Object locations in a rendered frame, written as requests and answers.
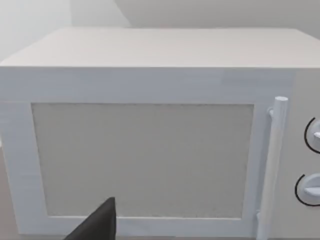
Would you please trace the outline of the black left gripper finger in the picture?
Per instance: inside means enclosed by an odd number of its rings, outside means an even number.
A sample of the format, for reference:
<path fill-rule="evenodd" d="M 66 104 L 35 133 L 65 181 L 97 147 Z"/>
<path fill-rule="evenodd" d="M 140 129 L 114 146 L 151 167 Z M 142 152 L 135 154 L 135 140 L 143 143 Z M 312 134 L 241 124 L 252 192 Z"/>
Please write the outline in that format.
<path fill-rule="evenodd" d="M 63 240 L 116 240 L 116 198 L 109 197 Z"/>

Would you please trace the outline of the white microwave door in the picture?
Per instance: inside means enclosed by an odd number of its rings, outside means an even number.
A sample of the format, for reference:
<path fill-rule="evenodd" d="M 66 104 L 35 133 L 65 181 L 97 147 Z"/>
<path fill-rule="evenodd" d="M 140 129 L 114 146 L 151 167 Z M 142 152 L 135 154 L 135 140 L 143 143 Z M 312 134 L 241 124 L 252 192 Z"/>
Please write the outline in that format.
<path fill-rule="evenodd" d="M 116 196 L 121 236 L 253 237 L 267 110 L 294 73 L 0 66 L 18 232 L 66 235 Z"/>

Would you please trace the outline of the pale microwave oven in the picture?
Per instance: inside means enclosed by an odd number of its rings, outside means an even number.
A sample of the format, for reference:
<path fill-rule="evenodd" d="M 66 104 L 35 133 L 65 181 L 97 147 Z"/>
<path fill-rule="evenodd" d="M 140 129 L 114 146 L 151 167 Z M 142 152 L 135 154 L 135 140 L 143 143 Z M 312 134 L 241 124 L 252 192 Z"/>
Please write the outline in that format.
<path fill-rule="evenodd" d="M 294 71 L 288 98 L 269 239 L 319 239 L 320 207 L 301 204 L 295 184 L 320 173 L 320 154 L 309 150 L 304 130 L 320 119 L 320 40 L 295 29 L 66 28 L 0 62 L 0 67 L 270 68 Z M 267 149 L 259 170 L 256 239 Z"/>

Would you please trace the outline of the white microwave knob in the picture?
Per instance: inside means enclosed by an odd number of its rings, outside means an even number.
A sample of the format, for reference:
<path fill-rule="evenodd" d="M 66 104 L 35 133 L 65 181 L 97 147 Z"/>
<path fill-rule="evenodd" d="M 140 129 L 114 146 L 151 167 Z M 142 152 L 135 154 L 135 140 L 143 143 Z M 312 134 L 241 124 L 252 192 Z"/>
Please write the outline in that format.
<path fill-rule="evenodd" d="M 295 198 L 307 207 L 320 207 L 320 173 L 302 174 L 294 186 Z"/>
<path fill-rule="evenodd" d="M 320 119 L 310 119 L 304 129 L 303 139 L 310 151 L 320 155 Z"/>

